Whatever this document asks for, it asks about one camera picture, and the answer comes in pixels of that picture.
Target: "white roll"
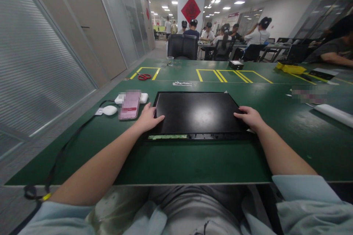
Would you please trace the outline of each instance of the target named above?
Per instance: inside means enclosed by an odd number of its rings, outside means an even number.
[[[317,105],[314,107],[314,109],[353,129],[352,115],[327,104]]]

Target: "clear plastic cup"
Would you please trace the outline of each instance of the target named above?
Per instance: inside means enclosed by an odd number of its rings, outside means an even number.
[[[167,65],[168,66],[174,65],[174,57],[167,57]]]

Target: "red diamond decoration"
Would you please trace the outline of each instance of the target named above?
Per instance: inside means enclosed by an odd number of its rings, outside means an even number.
[[[192,19],[196,19],[201,13],[195,0],[188,0],[181,12],[189,23]]]

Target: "red scissors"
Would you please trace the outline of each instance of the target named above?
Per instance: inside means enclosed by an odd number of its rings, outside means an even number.
[[[137,73],[139,75],[138,79],[141,81],[146,81],[147,79],[151,79],[151,75],[149,74],[141,74]]]

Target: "floor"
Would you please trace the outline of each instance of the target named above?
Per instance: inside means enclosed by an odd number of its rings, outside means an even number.
[[[99,102],[110,90],[131,73],[146,58],[166,58],[167,48],[165,40],[156,41],[156,48],[136,62],[129,69],[115,77],[109,84],[95,91],[84,104],[72,109],[65,117],[58,120],[48,130],[32,142],[22,144],[15,151],[0,161],[0,230],[8,235],[35,208],[33,201],[23,197],[22,187],[3,187],[16,172],[22,169],[37,154],[45,149],[54,139],[71,126],[93,105]]]

